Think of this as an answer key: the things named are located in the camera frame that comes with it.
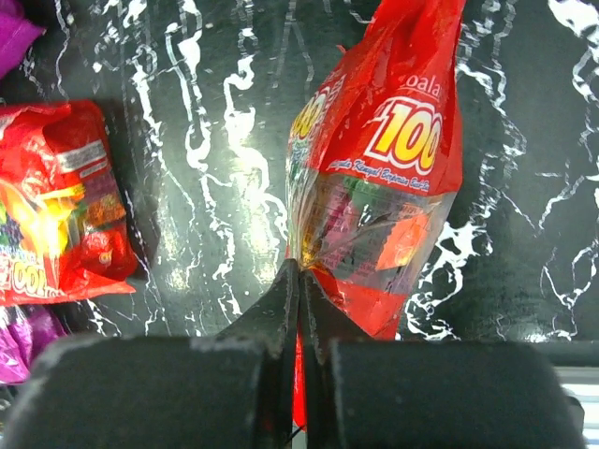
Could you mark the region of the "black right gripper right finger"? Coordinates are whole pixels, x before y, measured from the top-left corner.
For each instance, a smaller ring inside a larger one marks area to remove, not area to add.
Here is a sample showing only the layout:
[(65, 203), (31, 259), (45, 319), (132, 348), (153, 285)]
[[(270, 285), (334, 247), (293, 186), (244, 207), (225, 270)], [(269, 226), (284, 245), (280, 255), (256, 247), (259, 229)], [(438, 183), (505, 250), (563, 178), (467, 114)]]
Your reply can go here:
[(311, 448), (581, 448), (557, 374), (527, 344), (375, 340), (299, 277)]

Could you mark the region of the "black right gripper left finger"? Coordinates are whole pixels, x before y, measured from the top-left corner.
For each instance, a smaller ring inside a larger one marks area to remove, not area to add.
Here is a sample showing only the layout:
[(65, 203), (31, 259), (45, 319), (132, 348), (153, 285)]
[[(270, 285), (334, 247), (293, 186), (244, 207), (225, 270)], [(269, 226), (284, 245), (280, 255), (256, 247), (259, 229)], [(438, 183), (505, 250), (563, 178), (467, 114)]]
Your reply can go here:
[(9, 407), (5, 448), (286, 448), (299, 268), (211, 337), (58, 340)]

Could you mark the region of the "red candy bag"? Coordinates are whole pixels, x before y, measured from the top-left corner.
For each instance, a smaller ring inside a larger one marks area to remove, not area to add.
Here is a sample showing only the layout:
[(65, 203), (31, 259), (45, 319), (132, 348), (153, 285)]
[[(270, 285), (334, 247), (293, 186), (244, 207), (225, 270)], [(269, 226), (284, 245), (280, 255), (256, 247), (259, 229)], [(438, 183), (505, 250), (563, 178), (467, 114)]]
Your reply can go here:
[(291, 125), (286, 254), (370, 336), (402, 307), (462, 184), (461, 1), (384, 1)]
[(90, 100), (1, 108), (1, 303), (129, 294), (138, 261)]

